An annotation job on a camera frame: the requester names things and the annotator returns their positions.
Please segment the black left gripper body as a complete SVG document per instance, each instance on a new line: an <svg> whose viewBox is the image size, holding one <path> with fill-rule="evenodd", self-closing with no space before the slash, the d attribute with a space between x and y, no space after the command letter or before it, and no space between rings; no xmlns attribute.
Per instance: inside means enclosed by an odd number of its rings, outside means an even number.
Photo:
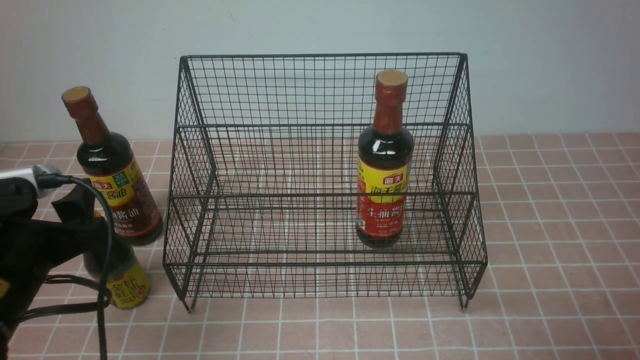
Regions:
<svg viewBox="0 0 640 360"><path fill-rule="evenodd" d="M47 177L45 184L82 185L86 178ZM90 313L108 307L108 290L97 281L50 272L84 253L108 244L108 221L73 224L34 219L38 194L23 178L1 181L1 324L16 326L39 317ZM98 301L31 309L44 284L77 281L99 291Z"/></svg>

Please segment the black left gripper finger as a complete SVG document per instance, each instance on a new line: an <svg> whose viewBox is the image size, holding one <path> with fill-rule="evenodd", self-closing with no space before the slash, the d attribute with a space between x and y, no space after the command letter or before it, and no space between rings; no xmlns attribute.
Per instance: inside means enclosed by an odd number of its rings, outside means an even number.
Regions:
<svg viewBox="0 0 640 360"><path fill-rule="evenodd" d="M90 183L82 181L62 198L51 203L61 223L84 224L96 218L95 196L89 189Z"/></svg>

